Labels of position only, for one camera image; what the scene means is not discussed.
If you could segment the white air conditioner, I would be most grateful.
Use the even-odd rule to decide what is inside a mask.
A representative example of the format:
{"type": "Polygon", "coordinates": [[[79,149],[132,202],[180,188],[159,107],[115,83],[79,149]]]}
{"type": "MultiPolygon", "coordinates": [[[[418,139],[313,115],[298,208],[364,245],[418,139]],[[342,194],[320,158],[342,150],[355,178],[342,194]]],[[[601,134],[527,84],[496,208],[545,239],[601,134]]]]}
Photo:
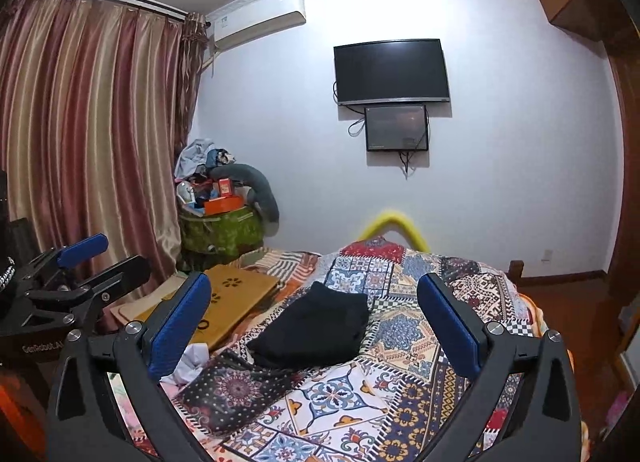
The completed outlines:
{"type": "Polygon", "coordinates": [[[304,0],[256,0],[216,18],[209,50],[225,52],[305,23],[304,0]]]}

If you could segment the pink striped curtain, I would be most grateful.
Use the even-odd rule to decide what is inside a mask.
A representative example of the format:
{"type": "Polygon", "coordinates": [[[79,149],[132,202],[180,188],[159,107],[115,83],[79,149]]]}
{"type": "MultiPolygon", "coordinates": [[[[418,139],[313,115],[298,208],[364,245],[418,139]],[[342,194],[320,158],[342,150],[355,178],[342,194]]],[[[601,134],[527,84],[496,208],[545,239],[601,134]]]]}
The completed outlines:
{"type": "Polygon", "coordinates": [[[107,0],[14,0],[1,27],[1,167],[42,248],[106,235],[93,274],[139,255],[149,287],[180,249],[174,167],[198,71],[197,18],[107,0]]]}

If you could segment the pile of clothes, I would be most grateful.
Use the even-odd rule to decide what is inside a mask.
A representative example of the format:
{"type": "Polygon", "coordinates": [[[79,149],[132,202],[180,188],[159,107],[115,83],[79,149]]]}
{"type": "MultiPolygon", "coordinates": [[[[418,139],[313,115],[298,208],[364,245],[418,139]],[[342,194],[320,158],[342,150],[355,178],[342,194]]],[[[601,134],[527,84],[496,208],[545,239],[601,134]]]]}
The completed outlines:
{"type": "Polygon", "coordinates": [[[235,156],[219,148],[212,139],[195,139],[178,155],[174,169],[175,184],[194,177],[208,177],[208,170],[235,163],[235,156]]]}

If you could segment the colourful patchwork quilt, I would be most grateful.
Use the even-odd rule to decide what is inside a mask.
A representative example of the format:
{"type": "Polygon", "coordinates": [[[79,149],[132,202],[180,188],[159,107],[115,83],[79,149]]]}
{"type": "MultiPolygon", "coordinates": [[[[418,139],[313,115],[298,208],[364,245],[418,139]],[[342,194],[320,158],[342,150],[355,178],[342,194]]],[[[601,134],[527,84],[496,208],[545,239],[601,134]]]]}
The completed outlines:
{"type": "Polygon", "coordinates": [[[243,319],[186,386],[160,382],[214,461],[411,461],[460,407],[457,375],[416,299],[422,274],[439,275],[483,321],[541,337],[542,311],[484,263],[415,251],[382,237],[320,256],[258,248],[232,267],[273,275],[276,294],[243,319]],[[359,354],[284,376],[255,364],[247,343],[320,282],[364,294],[370,317],[359,354]]]}

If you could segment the green fabric storage bag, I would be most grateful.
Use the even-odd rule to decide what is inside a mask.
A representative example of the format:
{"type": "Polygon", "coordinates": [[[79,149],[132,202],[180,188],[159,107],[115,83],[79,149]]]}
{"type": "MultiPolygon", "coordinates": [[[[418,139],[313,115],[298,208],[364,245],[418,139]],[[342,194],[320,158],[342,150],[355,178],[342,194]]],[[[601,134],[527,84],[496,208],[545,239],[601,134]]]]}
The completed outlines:
{"type": "Polygon", "coordinates": [[[183,272],[232,263],[264,243],[262,219],[248,206],[207,217],[180,211],[178,220],[181,251],[177,269],[183,272]]]}

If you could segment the small black wall monitor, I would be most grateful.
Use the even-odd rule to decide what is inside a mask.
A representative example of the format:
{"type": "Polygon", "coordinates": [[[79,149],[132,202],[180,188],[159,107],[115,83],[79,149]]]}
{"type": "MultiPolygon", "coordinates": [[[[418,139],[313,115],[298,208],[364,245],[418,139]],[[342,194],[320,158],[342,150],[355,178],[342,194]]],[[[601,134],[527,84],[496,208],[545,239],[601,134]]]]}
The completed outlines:
{"type": "Polygon", "coordinates": [[[422,104],[367,106],[364,125],[368,152],[428,150],[428,117],[422,104]]]}

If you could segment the dark navy pants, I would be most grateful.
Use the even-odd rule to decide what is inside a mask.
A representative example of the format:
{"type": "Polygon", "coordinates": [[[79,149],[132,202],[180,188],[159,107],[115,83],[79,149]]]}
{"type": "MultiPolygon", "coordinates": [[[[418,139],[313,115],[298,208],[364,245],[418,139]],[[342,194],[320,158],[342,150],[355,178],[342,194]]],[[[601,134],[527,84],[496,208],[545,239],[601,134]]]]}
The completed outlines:
{"type": "Polygon", "coordinates": [[[305,370],[354,359],[370,317],[368,297],[314,282],[247,349],[259,367],[305,370]]]}

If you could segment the wall mounted black television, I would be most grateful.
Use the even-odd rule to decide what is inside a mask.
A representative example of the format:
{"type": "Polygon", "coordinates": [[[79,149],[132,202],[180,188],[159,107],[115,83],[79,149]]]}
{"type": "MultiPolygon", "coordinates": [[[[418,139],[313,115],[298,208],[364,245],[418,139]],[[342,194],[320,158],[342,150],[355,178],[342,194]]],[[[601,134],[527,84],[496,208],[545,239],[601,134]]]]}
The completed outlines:
{"type": "Polygon", "coordinates": [[[334,48],[335,96],[341,105],[448,102],[442,43],[404,39],[334,48]]]}

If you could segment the orange box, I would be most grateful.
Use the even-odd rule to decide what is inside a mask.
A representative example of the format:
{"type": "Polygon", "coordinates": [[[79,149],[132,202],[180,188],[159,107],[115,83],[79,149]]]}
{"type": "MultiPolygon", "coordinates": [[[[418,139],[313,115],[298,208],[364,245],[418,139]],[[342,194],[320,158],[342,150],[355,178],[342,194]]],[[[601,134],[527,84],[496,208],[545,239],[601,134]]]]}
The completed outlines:
{"type": "Polygon", "coordinates": [[[244,206],[244,199],[241,195],[221,196],[204,203],[204,214],[215,216],[230,211],[237,211],[244,206]]]}

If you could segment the grey neck pillow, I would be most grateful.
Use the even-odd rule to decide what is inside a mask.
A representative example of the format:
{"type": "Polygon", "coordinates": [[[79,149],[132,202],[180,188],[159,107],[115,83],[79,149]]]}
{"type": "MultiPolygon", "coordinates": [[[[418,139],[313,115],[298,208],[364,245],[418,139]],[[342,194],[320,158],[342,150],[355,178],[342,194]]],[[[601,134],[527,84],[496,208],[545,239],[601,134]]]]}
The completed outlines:
{"type": "Polygon", "coordinates": [[[247,204],[257,209],[265,222],[279,222],[278,203],[272,193],[269,181],[258,169],[250,165],[234,163],[209,168],[207,174],[214,181],[228,178],[234,185],[248,188],[246,192],[247,204]]]}

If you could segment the yellow pillow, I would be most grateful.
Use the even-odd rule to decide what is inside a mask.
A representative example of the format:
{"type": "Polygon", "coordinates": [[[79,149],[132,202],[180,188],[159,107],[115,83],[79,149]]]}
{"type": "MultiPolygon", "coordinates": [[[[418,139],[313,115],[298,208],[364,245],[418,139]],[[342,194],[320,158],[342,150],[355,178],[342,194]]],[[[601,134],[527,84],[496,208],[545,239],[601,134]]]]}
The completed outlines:
{"type": "Polygon", "coordinates": [[[364,241],[374,237],[382,237],[387,231],[400,234],[415,251],[431,252],[430,245],[414,222],[401,211],[393,211],[392,209],[381,211],[375,219],[371,220],[360,233],[358,240],[364,241]]]}

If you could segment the white crumpled cloth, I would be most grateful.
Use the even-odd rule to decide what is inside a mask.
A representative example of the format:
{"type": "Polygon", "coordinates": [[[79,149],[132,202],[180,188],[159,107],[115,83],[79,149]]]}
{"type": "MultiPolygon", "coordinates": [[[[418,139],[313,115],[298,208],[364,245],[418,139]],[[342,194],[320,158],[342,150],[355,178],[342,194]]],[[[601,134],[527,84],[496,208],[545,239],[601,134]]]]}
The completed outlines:
{"type": "Polygon", "coordinates": [[[193,343],[186,346],[175,369],[160,379],[163,384],[186,386],[200,375],[209,360],[209,350],[205,343],[193,343]]]}

